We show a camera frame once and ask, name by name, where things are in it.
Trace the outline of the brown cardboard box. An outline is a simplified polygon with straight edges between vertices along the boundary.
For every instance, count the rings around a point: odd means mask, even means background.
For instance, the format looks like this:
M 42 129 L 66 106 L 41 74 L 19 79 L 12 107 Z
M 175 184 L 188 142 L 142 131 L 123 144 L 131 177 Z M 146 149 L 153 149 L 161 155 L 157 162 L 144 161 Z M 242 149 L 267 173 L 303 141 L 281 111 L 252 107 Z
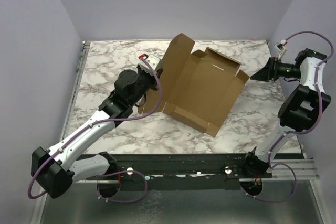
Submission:
M 157 111 L 215 137 L 249 75 L 239 61 L 209 47 L 193 50 L 194 45 L 185 34 L 172 39 L 161 64 L 163 98 L 149 90 L 138 112 L 149 113 L 159 102 Z

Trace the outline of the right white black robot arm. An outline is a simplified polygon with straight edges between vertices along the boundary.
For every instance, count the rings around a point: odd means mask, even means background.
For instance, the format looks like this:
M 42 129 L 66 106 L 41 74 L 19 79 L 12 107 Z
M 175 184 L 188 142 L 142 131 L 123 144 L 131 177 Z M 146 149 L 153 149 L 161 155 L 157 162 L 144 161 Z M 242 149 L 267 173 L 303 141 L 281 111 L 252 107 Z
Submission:
M 263 175 L 278 151 L 295 135 L 309 131 L 331 102 L 322 80 L 327 56 L 311 49 L 298 53 L 294 64 L 270 57 L 266 65 L 252 75 L 252 80 L 268 82 L 280 77 L 299 79 L 298 86 L 287 97 L 278 112 L 278 123 L 267 139 L 245 156 L 241 171 L 246 177 Z

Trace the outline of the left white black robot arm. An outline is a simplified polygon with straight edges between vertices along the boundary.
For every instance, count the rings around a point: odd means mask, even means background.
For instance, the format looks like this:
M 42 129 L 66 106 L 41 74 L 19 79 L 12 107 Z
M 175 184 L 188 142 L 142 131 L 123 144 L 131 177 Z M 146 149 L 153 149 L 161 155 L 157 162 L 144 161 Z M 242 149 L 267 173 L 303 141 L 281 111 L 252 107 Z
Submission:
M 118 127 L 122 122 L 139 120 L 154 111 L 131 117 L 133 108 L 149 90 L 163 94 L 160 76 L 162 68 L 151 71 L 137 66 L 137 71 L 123 70 L 114 83 L 114 90 L 99 105 L 87 122 L 59 143 L 44 149 L 36 148 L 32 153 L 31 176 L 28 197 L 32 195 L 32 186 L 37 182 L 44 193 L 55 199 L 63 195 L 70 186 L 93 176 L 110 179 L 115 175 L 116 166 L 108 153 L 97 154 L 92 158 L 80 160 L 84 151 L 100 137 Z

